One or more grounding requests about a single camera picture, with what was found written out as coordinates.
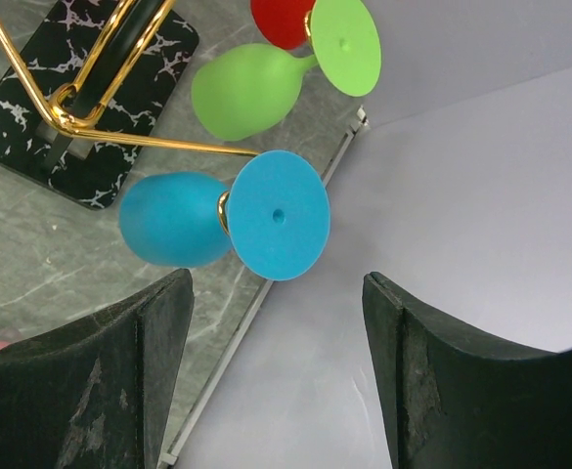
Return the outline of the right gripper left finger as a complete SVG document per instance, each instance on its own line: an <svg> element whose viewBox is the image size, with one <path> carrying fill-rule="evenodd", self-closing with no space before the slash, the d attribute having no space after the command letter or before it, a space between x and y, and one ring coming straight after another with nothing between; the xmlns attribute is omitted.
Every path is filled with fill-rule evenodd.
<svg viewBox="0 0 572 469"><path fill-rule="evenodd" d="M194 307L184 269L0 350L0 468L154 468Z"/></svg>

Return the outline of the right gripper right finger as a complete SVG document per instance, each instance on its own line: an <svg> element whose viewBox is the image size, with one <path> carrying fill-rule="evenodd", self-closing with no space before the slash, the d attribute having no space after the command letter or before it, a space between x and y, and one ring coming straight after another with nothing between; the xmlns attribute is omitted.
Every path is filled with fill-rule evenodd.
<svg viewBox="0 0 572 469"><path fill-rule="evenodd" d="M458 320L382 274L363 316L396 468L572 468L572 349Z"/></svg>

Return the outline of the blue wine glass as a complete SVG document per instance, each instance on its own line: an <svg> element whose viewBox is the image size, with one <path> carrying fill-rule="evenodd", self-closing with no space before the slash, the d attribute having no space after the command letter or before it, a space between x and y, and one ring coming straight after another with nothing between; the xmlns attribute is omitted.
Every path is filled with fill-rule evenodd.
<svg viewBox="0 0 572 469"><path fill-rule="evenodd" d="M277 149L251 158L231 185L189 171L139 181L121 200L119 229L153 265L203 267L233 251L256 275L286 281L320 258L330 202L313 166Z"/></svg>

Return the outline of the green wine glass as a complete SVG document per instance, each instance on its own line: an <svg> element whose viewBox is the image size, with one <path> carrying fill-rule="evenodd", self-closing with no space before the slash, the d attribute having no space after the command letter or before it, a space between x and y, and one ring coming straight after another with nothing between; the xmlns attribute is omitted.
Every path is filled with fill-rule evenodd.
<svg viewBox="0 0 572 469"><path fill-rule="evenodd" d="M347 96L363 97L374 89L382 52L364 2L316 0L304 24L307 39L294 50L265 38L237 46L199 69L192 105L211 135L237 142L277 125L294 107L313 67Z"/></svg>

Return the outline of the red wine glass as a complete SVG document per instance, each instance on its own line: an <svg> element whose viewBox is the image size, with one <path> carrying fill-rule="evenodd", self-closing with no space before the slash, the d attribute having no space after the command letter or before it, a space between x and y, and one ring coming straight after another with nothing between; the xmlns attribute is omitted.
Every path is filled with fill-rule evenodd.
<svg viewBox="0 0 572 469"><path fill-rule="evenodd" d="M315 0L251 0L250 11L262 35L273 45L294 50L307 39L305 18Z"/></svg>

